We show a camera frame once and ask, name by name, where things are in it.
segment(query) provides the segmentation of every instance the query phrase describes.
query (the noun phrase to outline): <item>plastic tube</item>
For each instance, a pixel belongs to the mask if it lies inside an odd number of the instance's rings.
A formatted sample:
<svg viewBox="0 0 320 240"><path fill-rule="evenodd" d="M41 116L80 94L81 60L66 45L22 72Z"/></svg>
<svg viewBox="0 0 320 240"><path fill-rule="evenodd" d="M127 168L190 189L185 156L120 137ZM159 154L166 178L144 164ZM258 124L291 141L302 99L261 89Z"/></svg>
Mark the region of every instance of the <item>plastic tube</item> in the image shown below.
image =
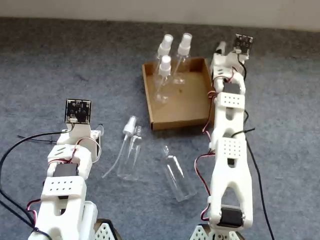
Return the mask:
<svg viewBox="0 0 320 240"><path fill-rule="evenodd" d="M104 179L117 165L117 163L119 162L119 159L123 153L123 150L124 150L124 147L127 143L127 140L128 140L128 135L125 135L124 136L124 139L123 139L123 142L122 142L122 145L121 145L121 148L120 148L120 151L119 151L119 154L118 154L118 157L116 158L114 164L112 165L112 167L102 176L102 178Z"/></svg>
<svg viewBox="0 0 320 240"><path fill-rule="evenodd" d="M181 64L182 58L183 58L183 56L181 55L181 56L179 57L179 59L178 59L178 62L177 62L177 64L176 64L176 66L175 66L175 69L174 69L174 71L173 71L173 74L172 74L173 76L176 75L177 70L178 70L178 68L179 68L179 66L180 66L180 64Z"/></svg>
<svg viewBox="0 0 320 240"><path fill-rule="evenodd" d="M124 180L136 181L138 179L137 160L140 156L142 136L141 126L136 126L134 135L130 139L128 151L119 160L117 176Z"/></svg>

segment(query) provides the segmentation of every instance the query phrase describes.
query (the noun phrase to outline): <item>clear plastic bottle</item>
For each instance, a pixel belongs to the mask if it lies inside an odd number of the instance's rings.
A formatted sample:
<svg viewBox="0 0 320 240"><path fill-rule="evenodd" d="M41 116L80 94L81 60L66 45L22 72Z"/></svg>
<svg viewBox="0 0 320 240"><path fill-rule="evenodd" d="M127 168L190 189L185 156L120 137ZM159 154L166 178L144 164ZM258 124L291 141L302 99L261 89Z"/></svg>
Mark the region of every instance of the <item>clear plastic bottle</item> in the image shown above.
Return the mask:
<svg viewBox="0 0 320 240"><path fill-rule="evenodd" d="M118 153L118 156L116 157L115 162L111 166L111 168L108 171L106 171L105 174L103 174L103 176L102 176L103 179L116 167L116 165L118 164L120 159L125 158L125 156L127 154L128 146L130 145L130 139L135 133L136 122L137 122L137 117L131 116L129 121L127 122L127 124L124 126L123 131L122 131L124 134L124 138L123 138L123 141L122 141L122 144L120 147L120 151Z"/></svg>
<svg viewBox="0 0 320 240"><path fill-rule="evenodd" d="M139 158L142 143L141 130L141 126L135 127L134 135L131 137L127 154L125 154L120 160L116 174L124 180L138 180L137 160Z"/></svg>
<svg viewBox="0 0 320 240"><path fill-rule="evenodd" d="M155 60L153 63L153 74L155 76L158 75L159 66L161 64L162 57L165 55L169 55L171 50L171 44L174 40L174 37L170 34L166 34L163 37L161 44L159 45L158 51L155 56Z"/></svg>
<svg viewBox="0 0 320 240"><path fill-rule="evenodd" d="M178 158L170 153L166 145L163 147L163 154L162 166L176 200L181 202L197 194L188 172Z"/></svg>
<svg viewBox="0 0 320 240"><path fill-rule="evenodd" d="M173 72L173 83L184 84L185 73L190 71L190 48L191 48L192 35L190 33L184 33L181 43L179 45L174 63L176 64Z"/></svg>
<svg viewBox="0 0 320 240"><path fill-rule="evenodd" d="M155 79L155 91L154 100L158 103L165 104L168 102L168 98L171 94L169 82L172 81L170 76L171 72L171 57L165 55L161 59L161 64L159 66L158 75Z"/></svg>

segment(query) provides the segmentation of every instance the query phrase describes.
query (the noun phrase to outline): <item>white robotic arm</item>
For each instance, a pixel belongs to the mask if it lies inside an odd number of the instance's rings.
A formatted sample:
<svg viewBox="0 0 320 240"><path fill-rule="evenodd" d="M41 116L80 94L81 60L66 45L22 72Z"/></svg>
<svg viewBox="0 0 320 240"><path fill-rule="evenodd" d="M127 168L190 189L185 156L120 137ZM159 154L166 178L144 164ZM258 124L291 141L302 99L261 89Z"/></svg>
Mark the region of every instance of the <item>white robotic arm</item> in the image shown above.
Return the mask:
<svg viewBox="0 0 320 240"><path fill-rule="evenodd" d="M226 44L221 42L210 66L212 86L217 93L214 99L215 119L209 149L215 152L215 166L211 177L209 229L197 226L195 233L209 239L239 239L236 231L249 228L253 223L252 179L247 163L247 142L244 130L245 81L241 74L249 59L252 37L236 35L233 51L223 55ZM232 188L240 206L223 205L227 188Z"/></svg>
<svg viewBox="0 0 320 240"><path fill-rule="evenodd" d="M62 133L49 153L47 178L41 194L35 227L52 240L116 240L112 224L102 222L97 231L98 209L86 201L88 178L101 155L101 131L90 128L91 101L67 99ZM28 240L48 240L32 232Z"/></svg>

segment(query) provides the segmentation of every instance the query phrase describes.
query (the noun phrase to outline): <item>spray nozzle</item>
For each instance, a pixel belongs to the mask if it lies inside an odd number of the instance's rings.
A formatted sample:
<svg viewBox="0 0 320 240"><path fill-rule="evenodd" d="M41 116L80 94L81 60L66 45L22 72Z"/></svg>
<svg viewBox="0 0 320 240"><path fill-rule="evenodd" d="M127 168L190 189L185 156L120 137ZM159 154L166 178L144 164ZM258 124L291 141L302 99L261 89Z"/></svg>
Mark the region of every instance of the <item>spray nozzle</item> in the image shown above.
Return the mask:
<svg viewBox="0 0 320 240"><path fill-rule="evenodd" d="M165 55L161 59L161 64L159 66L159 75L167 77L171 72L171 57Z"/></svg>
<svg viewBox="0 0 320 240"><path fill-rule="evenodd" d="M190 45L191 45L192 35L190 33L184 33L182 36L182 40L180 42L178 48L178 54L186 56L190 52Z"/></svg>
<svg viewBox="0 0 320 240"><path fill-rule="evenodd" d="M159 56L164 56L169 54L173 40L174 40L174 37L172 35L170 34L164 35L163 40L158 48Z"/></svg>
<svg viewBox="0 0 320 240"><path fill-rule="evenodd" d="M137 117L131 116L128 123L124 126L123 134L132 136L135 132Z"/></svg>

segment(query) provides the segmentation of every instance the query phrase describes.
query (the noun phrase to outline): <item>cardboard tray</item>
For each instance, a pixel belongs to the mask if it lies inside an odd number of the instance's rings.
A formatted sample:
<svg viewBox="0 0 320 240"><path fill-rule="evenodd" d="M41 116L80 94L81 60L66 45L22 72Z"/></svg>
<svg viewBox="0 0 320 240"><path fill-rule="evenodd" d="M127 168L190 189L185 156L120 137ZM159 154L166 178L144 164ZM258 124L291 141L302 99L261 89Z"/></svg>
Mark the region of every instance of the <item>cardboard tray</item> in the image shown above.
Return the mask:
<svg viewBox="0 0 320 240"><path fill-rule="evenodd" d="M185 84L175 85L175 92L166 104L160 104L154 100L153 63L142 65L142 72L152 130L206 124L210 110L208 92L212 87L208 65L204 58L191 58L190 72L185 73L184 76Z"/></svg>

